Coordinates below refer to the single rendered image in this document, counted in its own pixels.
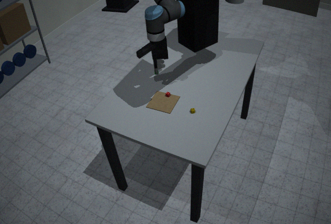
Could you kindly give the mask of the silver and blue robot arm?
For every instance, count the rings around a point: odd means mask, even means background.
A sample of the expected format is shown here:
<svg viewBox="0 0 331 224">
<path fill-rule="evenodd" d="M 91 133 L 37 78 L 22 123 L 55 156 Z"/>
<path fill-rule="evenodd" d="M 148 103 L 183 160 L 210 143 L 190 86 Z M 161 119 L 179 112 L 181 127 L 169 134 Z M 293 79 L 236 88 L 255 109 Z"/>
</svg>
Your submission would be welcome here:
<svg viewBox="0 0 331 224">
<path fill-rule="evenodd" d="M 147 38 L 149 41 L 157 42 L 165 38 L 164 24 L 179 19 L 185 14 L 185 6 L 176 0 L 154 0 L 157 5 L 150 6 L 145 10 L 145 22 Z M 155 49 L 153 43 L 148 43 L 137 53 L 138 58 Z"/>
</svg>

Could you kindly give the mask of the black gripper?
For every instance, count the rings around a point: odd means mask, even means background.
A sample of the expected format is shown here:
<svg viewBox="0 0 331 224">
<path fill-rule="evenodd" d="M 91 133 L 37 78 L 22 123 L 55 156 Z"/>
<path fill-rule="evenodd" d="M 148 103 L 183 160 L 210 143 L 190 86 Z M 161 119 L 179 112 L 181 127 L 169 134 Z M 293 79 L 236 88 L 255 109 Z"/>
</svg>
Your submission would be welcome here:
<svg viewBox="0 0 331 224">
<path fill-rule="evenodd" d="M 156 46 L 156 48 L 152 50 L 152 55 L 153 55 L 153 61 L 154 61 L 154 70 L 155 70 L 156 75 L 158 75 L 158 70 L 165 67 L 165 64 L 163 64 L 164 60 L 162 60 L 162 59 L 168 59 L 166 36 L 161 41 L 157 41 L 157 42 L 150 41 L 150 43 L 153 43 Z"/>
</svg>

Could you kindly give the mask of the tan mat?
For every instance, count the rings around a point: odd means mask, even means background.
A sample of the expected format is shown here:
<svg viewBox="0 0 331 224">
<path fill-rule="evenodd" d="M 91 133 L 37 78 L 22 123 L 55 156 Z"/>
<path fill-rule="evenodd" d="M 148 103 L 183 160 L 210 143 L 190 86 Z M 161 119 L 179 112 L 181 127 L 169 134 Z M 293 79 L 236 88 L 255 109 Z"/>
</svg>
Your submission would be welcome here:
<svg viewBox="0 0 331 224">
<path fill-rule="evenodd" d="M 156 91 L 146 108 L 154 109 L 157 111 L 171 113 L 180 96 L 170 94 L 170 97 L 166 97 L 166 93 Z"/>
</svg>

